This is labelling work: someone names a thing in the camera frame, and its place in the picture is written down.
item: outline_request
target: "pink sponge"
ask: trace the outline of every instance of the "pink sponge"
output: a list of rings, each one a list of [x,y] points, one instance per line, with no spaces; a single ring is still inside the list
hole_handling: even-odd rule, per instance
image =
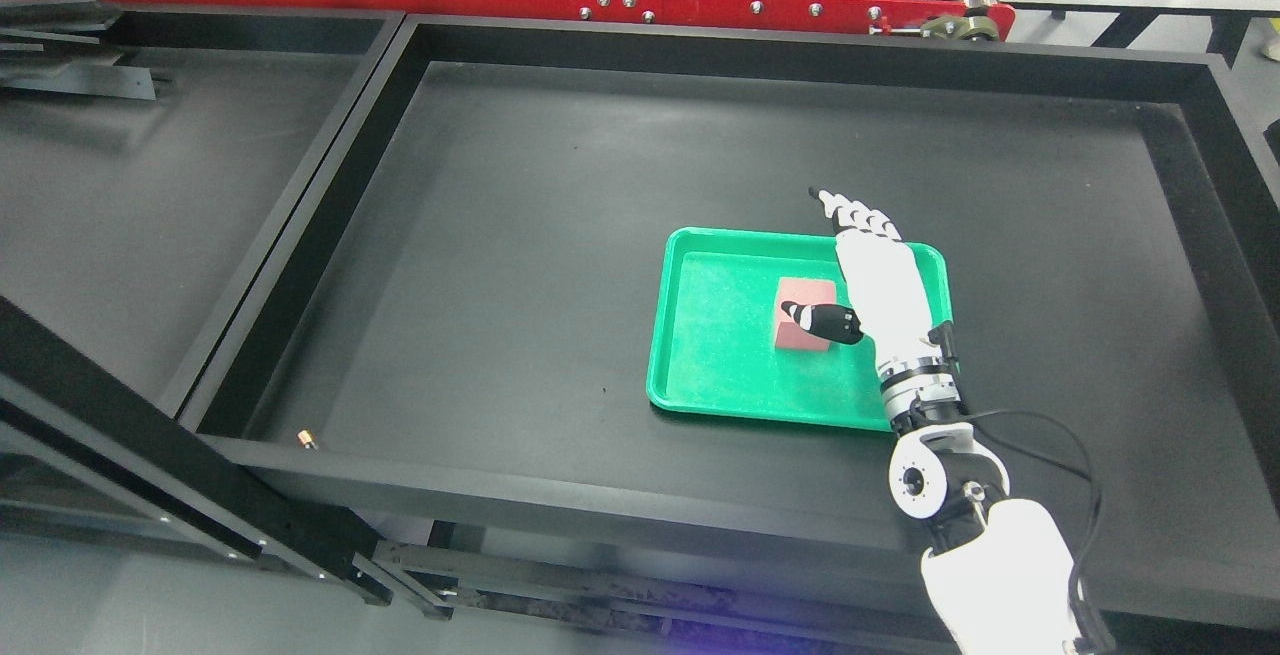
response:
[[[773,347],[786,351],[827,351],[829,340],[809,335],[799,324],[782,312],[783,301],[800,304],[828,304],[836,302],[836,283],[809,280],[809,278],[781,278],[778,296],[773,298]]]

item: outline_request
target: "black frame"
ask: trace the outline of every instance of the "black frame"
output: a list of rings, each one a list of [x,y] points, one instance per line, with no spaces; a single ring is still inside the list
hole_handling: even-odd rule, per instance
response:
[[[858,54],[859,68],[829,63]],[[411,17],[397,35],[374,87],[353,113],[339,142],[348,155],[329,191],[308,194],[301,217],[282,235],[282,249],[264,269],[229,333],[241,351],[215,354],[218,368],[197,386],[187,427],[230,461],[301,500],[457,522],[527,530],[636,546],[732,558],[750,550],[817,564],[850,553],[859,567],[892,568],[886,549],[900,535],[872,522],[823,522],[763,508],[659,496],[617,487],[573,485],[428,464],[388,463],[338,453],[305,453],[239,440],[265,389],[308,292],[324,272],[360,191],[385,148],[394,123],[430,61],[526,64],[585,70],[644,70],[685,75],[780,78],[977,91],[1065,99],[1166,104],[1183,118],[1153,107],[1144,122],[1156,168],[1197,162],[1193,191],[1169,193],[1170,209],[1202,285],[1242,283],[1224,294],[1206,287],[1216,333],[1236,345],[1222,365],[1244,413],[1244,425],[1272,501],[1280,501],[1280,432],[1271,425],[1280,383],[1280,177],[1257,132],[1242,125],[1222,63],[1203,55],[1115,52],[1006,43],[919,43],[833,35],[765,35],[726,29],[590,26]],[[287,246],[293,244],[292,253]],[[205,406],[204,413],[198,406]],[[902,583],[904,592],[908,586]]]
[[[859,68],[828,67],[850,52],[859,54]],[[211,530],[230,528],[241,539],[221,533],[227,539],[216,537],[219,542],[230,540],[246,548],[246,554],[256,554],[246,544],[261,533],[284,544],[294,567],[320,564],[316,573],[348,581],[361,580],[352,563],[375,556],[376,535],[353,522],[349,513],[317,510],[305,503],[575,533],[596,542],[677,542],[675,549],[726,558],[749,549],[809,567],[822,567],[851,550],[860,553],[859,562],[870,569],[884,565],[887,572],[901,565],[882,563],[886,548],[897,544],[897,532],[870,522],[822,522],[763,508],[387,463],[234,438],[266,386],[433,59],[1037,93],[1179,107],[1183,119],[1148,118],[1147,136],[1155,143],[1194,143],[1193,154],[1165,154],[1170,162],[1201,164],[1196,189],[1170,194],[1170,209],[1201,281],[1245,285],[1230,296],[1212,287],[1202,290],[1207,290],[1215,331],[1234,344],[1252,344],[1222,348],[1222,365],[1272,503],[1280,504],[1280,432],[1270,418],[1280,400],[1280,383],[1274,377],[1280,372],[1280,212],[1275,207],[1280,173],[1261,134],[1242,125],[1243,109],[1224,87],[1222,63],[1196,55],[412,17],[344,116],[329,157],[292,203],[291,217],[271,235],[270,253],[204,363],[202,377],[178,418],[183,429],[201,436],[161,422],[166,418],[159,409],[74,353],[40,322],[0,301],[0,336],[23,344],[22,351],[0,353],[0,394],[13,404],[0,409],[8,426],[56,453],[88,449],[91,453],[78,459],[82,467],[136,495],[145,491],[147,503],[172,496],[174,508],[195,510],[187,522],[201,532],[207,525]],[[242,464],[252,476],[229,463]],[[142,484],[163,493],[157,495]],[[338,528],[330,532],[349,536],[333,551],[324,537],[291,536],[283,525],[291,518],[319,518],[311,522],[329,523],[325,527]],[[379,592],[404,590],[430,606],[439,605],[403,578],[390,581]],[[904,592],[914,587],[901,583]]]

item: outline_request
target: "white floor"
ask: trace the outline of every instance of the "white floor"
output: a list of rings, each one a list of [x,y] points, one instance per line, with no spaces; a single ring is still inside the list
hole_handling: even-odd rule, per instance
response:
[[[1105,14],[1019,15],[1012,40],[1088,45]],[[1204,18],[1160,18],[1135,49],[1201,52]],[[1257,52],[1274,35],[1254,20],[1233,79],[1258,130],[1280,118],[1280,63]],[[508,652],[685,655],[672,645],[599,636],[495,613],[426,620],[404,603],[365,606],[319,582],[88,546],[0,540],[0,654],[180,652],[435,654]]]

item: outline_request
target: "black panel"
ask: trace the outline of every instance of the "black panel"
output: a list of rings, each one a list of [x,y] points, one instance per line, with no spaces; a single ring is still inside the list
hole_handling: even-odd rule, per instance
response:
[[[434,63],[407,106],[383,91],[371,107],[375,122],[392,105],[403,116],[389,141],[355,141],[352,168],[370,168],[369,143],[385,154],[333,253],[303,255],[326,264],[319,281],[269,264],[292,304],[256,324],[266,335],[237,358],[256,365],[224,381],[234,406],[206,431],[236,435],[279,358],[247,436],[296,446],[310,429],[324,449],[361,455],[361,482],[387,463],[388,501],[406,508],[403,464],[479,473],[443,500],[431,478],[420,487],[421,503],[475,496],[480,510],[481,493],[525,496],[485,490],[499,476],[607,486],[612,513],[643,512],[671,536],[653,545],[699,541],[687,528],[712,522],[699,504],[750,505],[776,518],[741,527],[785,530],[797,551],[861,528],[860,546],[909,567],[918,533],[881,485],[890,438],[664,414],[644,395],[669,232],[823,232],[805,189],[828,185],[947,258],[974,408],[1043,409],[1084,438],[1107,484],[1089,568],[1107,606],[1280,622],[1280,564],[1258,558],[1280,545],[1277,472],[1251,449],[1274,412],[1258,406],[1275,389],[1263,304],[1277,246],[1249,223],[1275,223],[1275,170],[1258,166],[1262,141],[1235,125],[1208,59],[411,22],[397,68]],[[324,242],[349,196],[316,211]],[[1069,452],[1028,423],[992,427]],[[307,472],[324,471],[317,458]],[[271,482],[344,490],[347,476],[284,475],[291,461]],[[1015,494],[1042,500],[1078,542],[1084,487],[1009,463]],[[1231,496],[1188,496],[1206,477]],[[616,526],[579,522],[564,533]]]

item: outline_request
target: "robotic hand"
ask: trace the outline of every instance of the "robotic hand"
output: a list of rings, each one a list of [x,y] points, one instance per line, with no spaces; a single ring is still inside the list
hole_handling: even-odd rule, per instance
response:
[[[879,210],[828,191],[809,194],[831,217],[850,304],[876,345],[884,412],[899,435],[888,486],[932,532],[920,572],[938,615],[965,655],[1093,651],[1080,637],[1074,563],[1056,523],[1038,503],[1009,496],[1005,464],[964,422],[947,330],[931,330],[913,251]],[[817,306],[783,310],[810,330]]]

